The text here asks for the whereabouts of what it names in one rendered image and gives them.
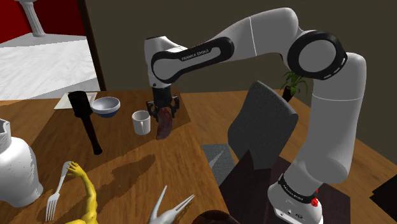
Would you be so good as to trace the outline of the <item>dark brown round object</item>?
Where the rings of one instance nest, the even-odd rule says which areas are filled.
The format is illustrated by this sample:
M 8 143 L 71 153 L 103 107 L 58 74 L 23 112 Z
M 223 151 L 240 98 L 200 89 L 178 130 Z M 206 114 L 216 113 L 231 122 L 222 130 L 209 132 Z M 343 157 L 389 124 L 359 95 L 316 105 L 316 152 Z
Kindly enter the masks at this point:
M 235 218 L 226 212 L 208 210 L 198 215 L 192 224 L 240 224 Z

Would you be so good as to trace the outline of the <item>blue and white bowl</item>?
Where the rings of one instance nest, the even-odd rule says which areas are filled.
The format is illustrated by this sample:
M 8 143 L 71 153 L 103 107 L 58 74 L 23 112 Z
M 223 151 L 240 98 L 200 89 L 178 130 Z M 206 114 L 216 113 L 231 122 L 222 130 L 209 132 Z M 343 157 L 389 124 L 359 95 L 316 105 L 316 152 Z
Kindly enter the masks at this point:
M 120 109 L 120 101 L 115 97 L 101 97 L 96 99 L 92 104 L 92 111 L 103 118 L 115 116 Z

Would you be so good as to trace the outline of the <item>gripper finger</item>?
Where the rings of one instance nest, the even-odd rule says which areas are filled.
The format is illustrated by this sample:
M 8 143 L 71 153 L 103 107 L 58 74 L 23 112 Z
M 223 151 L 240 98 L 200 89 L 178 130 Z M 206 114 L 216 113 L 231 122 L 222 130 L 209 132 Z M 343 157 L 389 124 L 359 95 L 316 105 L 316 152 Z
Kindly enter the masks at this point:
M 159 107 L 154 104 L 154 101 L 146 101 L 147 111 L 154 119 L 158 119 Z
M 175 118 L 175 114 L 179 109 L 179 97 L 177 95 L 172 96 L 169 108 L 171 110 L 171 116 Z

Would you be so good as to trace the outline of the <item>grey chair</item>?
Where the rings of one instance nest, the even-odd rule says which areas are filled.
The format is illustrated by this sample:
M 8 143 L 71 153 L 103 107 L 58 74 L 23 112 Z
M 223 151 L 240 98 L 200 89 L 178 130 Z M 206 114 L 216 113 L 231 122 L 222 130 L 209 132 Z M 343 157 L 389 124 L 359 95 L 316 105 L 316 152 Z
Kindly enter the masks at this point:
M 218 185 L 235 168 L 231 152 L 241 159 L 251 153 L 253 168 L 269 169 L 280 155 L 298 121 L 295 110 L 273 89 L 255 81 L 228 128 L 226 144 L 203 144 Z

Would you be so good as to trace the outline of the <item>black pepper mill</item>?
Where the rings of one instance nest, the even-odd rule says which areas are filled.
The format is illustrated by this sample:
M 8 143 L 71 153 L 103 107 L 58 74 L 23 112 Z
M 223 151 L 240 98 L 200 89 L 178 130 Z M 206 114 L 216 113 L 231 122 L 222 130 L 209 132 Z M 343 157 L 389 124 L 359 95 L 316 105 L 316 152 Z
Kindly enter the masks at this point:
M 69 102 L 71 103 L 75 117 L 80 118 L 83 122 L 88 138 L 92 144 L 94 155 L 100 155 L 102 153 L 102 148 L 97 140 L 95 129 L 90 119 L 90 115 L 93 113 L 93 111 L 90 107 L 87 93 L 79 90 L 70 92 L 67 96 L 69 98 Z

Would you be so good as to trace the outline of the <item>dark brown door frame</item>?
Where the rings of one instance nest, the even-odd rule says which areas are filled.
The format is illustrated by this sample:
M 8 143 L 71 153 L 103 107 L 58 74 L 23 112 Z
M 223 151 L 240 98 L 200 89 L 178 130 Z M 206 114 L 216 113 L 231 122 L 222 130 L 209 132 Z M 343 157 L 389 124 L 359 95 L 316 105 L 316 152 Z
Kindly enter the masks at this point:
M 99 88 L 101 91 L 106 91 L 106 84 L 105 84 L 103 73 L 102 73 L 102 67 L 101 67 L 98 51 L 97 51 L 96 44 L 95 44 L 95 38 L 94 38 L 91 23 L 90 23 L 90 18 L 88 16 L 86 0 L 76 0 L 76 2 L 78 5 L 81 20 L 82 20 L 82 23 L 84 26 L 85 35 L 87 37 L 88 46 L 89 46 L 90 54 L 91 54 L 92 61 L 94 64 L 95 73 L 97 75 L 97 81 L 99 84 Z

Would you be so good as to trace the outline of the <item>white cup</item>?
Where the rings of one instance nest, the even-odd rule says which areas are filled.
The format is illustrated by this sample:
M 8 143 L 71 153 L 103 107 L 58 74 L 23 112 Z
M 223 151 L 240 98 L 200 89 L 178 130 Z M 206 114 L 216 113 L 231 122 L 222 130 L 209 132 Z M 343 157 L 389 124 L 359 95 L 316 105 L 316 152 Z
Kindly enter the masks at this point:
M 136 111 L 132 114 L 134 131 L 137 135 L 143 136 L 151 131 L 151 116 L 145 110 Z

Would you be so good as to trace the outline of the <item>green potted plant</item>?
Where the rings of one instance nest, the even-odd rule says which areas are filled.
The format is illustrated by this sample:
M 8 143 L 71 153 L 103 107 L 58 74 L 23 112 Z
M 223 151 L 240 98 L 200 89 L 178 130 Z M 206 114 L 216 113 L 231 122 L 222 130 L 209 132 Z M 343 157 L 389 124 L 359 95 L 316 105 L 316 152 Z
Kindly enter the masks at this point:
M 286 80 L 282 85 L 281 90 L 283 91 L 282 98 L 286 102 L 289 102 L 296 93 L 301 92 L 300 88 L 298 87 L 299 84 L 304 85 L 306 95 L 309 93 L 309 86 L 301 76 L 289 71 L 285 73 L 283 77 L 286 77 Z

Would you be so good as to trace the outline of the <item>white pedestal column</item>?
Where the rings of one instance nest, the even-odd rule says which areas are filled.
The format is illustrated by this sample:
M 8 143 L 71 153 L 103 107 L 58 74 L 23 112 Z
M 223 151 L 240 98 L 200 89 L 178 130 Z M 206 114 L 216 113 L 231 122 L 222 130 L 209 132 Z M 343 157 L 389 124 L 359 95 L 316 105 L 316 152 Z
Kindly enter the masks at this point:
M 34 2 L 37 0 L 15 0 L 20 3 L 22 8 L 24 9 L 25 15 L 28 19 L 29 25 L 32 29 L 32 35 L 34 37 L 44 37 L 46 33 L 44 32 L 39 18 L 34 9 Z

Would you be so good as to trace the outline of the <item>silver fork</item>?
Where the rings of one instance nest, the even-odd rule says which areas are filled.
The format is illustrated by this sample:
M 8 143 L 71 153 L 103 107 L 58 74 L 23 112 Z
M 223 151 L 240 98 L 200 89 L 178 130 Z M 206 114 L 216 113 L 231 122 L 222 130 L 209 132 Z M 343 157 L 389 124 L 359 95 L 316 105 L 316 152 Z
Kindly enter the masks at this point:
M 63 184 L 66 174 L 68 172 L 68 168 L 70 168 L 70 166 L 69 166 L 70 163 L 71 163 L 71 161 L 67 161 L 62 166 L 62 172 L 61 172 L 61 176 L 60 176 L 60 180 L 59 180 L 57 189 L 56 189 L 55 193 L 52 194 L 51 196 L 49 196 L 49 198 L 48 198 L 48 201 L 46 204 L 45 221 L 52 221 L 54 219 L 57 201 L 60 196 L 60 189 L 62 188 L 62 184 Z

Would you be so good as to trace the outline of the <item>dark robot stand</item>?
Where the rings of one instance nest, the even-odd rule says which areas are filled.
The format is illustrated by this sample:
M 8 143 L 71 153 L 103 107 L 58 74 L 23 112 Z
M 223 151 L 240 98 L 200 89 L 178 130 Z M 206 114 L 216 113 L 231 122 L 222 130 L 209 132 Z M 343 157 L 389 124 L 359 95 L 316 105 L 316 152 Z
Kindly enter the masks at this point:
M 247 152 L 219 186 L 229 214 L 240 224 L 290 224 L 277 217 L 267 197 L 269 185 L 289 165 L 278 157 L 271 169 L 255 170 Z M 351 224 L 350 197 L 327 184 L 319 188 L 318 197 L 323 224 Z

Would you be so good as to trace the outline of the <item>white square plate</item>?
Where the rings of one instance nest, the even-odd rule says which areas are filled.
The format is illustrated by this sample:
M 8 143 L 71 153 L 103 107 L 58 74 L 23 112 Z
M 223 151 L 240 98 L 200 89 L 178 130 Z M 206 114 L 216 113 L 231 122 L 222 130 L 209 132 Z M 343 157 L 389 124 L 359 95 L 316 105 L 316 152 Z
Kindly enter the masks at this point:
M 87 98 L 90 104 L 95 101 L 97 92 L 87 92 Z M 58 109 L 72 109 L 72 105 L 68 98 L 68 93 L 65 93 L 61 98 L 57 105 L 54 107 L 54 110 Z

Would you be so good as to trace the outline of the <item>dark red oblong object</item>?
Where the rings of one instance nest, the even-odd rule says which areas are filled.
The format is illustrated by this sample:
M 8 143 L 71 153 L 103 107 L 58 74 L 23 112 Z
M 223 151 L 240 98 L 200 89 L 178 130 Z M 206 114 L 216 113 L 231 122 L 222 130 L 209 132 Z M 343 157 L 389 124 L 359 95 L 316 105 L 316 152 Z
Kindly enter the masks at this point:
M 158 127 L 156 139 L 165 139 L 172 130 L 172 116 L 167 108 L 162 108 L 157 114 Z

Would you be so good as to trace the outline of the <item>yellow figure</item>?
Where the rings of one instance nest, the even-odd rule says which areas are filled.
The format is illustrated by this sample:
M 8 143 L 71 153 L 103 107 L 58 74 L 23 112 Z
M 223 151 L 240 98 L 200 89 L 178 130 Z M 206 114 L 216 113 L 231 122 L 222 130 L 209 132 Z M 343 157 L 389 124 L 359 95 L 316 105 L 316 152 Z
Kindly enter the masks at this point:
M 87 203 L 85 214 L 80 219 L 67 222 L 66 224 L 99 224 L 97 221 L 97 194 L 94 185 L 89 180 L 86 172 L 76 162 L 70 162 L 68 165 L 69 168 L 67 170 L 69 173 L 67 175 L 74 178 L 81 178 L 83 181 Z

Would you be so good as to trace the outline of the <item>wooden table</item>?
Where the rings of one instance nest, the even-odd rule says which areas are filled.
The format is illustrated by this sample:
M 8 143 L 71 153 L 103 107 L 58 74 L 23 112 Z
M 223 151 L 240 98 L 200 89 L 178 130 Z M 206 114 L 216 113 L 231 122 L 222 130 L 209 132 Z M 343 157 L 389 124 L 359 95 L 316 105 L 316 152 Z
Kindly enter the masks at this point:
M 64 180 L 52 221 L 45 221 L 46 204 L 55 193 L 62 166 L 68 160 L 87 173 L 97 193 L 99 224 L 147 224 L 164 186 L 160 210 L 172 209 L 195 195 L 179 224 L 192 224 L 204 211 L 226 211 L 226 204 L 195 134 L 185 107 L 180 107 L 171 134 L 156 139 L 156 122 L 149 134 L 134 131 L 132 114 L 144 110 L 150 90 L 112 91 L 120 100 L 111 118 L 92 115 L 102 148 L 94 155 L 82 121 L 70 109 L 54 110 L 55 99 L 33 99 L 0 106 L 0 118 L 11 133 L 33 149 L 43 194 L 32 204 L 14 208 L 0 202 L 0 224 L 66 224 L 81 218 L 86 208 L 85 187 L 79 178 Z

